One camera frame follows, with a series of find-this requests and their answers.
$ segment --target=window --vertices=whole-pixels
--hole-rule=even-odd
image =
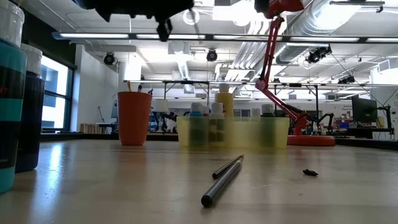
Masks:
[[[44,56],[40,71],[45,80],[42,128],[69,131],[73,71]]]

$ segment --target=translucent yellow bin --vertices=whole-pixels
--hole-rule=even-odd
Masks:
[[[209,117],[177,117],[180,147],[286,148],[288,118],[225,118],[221,126],[215,137]]]

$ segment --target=orange cup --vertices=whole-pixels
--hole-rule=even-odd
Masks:
[[[152,95],[139,92],[118,93],[119,139],[123,146],[141,146],[148,133]]]

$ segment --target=yellow bottle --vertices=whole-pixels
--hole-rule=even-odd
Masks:
[[[234,116],[234,96],[229,93],[229,85],[220,84],[220,92],[216,94],[216,102],[223,104],[223,113],[226,117]]]

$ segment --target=wooden table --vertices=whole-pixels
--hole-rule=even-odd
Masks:
[[[200,198],[237,152],[177,142],[41,144],[39,166],[0,195],[0,223],[396,223],[398,154],[358,147],[246,152],[215,207]],[[317,178],[304,176],[313,169]]]

